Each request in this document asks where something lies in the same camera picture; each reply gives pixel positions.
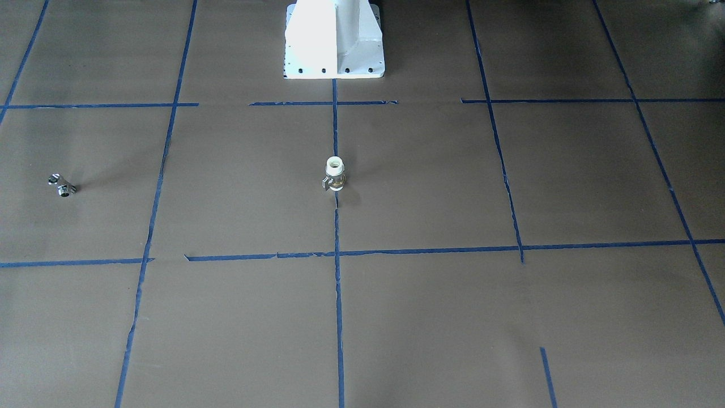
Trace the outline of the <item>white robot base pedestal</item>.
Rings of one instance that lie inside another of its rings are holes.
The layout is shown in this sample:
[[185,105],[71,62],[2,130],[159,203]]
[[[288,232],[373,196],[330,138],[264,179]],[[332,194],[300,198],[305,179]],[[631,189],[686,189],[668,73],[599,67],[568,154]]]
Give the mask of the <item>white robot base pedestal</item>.
[[381,12],[368,1],[297,1],[287,7],[283,78],[382,78]]

